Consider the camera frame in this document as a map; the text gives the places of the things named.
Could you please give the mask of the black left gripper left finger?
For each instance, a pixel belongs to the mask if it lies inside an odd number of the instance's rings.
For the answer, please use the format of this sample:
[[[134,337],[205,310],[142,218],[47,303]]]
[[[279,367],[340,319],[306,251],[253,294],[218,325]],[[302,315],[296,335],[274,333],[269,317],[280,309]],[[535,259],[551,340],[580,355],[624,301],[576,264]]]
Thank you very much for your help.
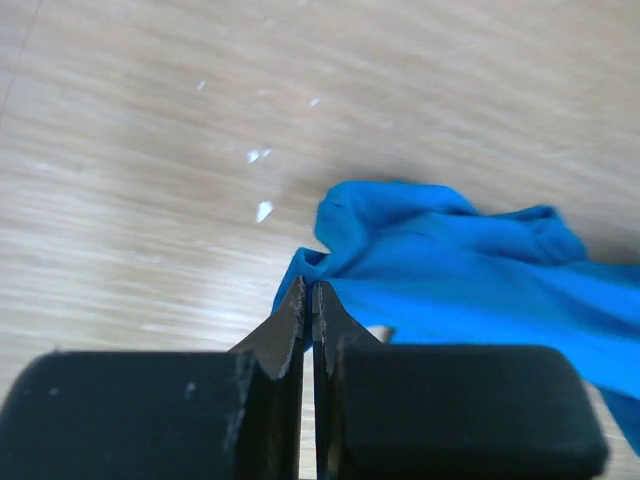
[[[306,288],[230,350],[55,351],[1,409],[5,479],[294,479]]]

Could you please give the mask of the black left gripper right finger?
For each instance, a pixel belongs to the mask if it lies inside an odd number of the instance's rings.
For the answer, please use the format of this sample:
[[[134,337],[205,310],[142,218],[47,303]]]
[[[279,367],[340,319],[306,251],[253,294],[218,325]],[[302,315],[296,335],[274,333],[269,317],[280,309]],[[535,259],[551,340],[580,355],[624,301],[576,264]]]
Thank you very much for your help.
[[[609,447],[559,351],[387,345],[332,285],[311,294],[321,479],[591,479]]]

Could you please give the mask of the blue t shirt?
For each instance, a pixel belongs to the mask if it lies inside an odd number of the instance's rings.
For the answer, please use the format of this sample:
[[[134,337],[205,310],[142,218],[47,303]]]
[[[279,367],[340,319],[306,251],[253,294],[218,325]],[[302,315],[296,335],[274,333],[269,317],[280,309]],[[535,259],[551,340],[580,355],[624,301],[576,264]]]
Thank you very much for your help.
[[[598,263],[549,206],[488,215],[455,190],[347,181],[320,202],[322,251],[296,277],[331,283],[362,325],[397,343],[540,344],[561,351],[639,444],[639,269]]]

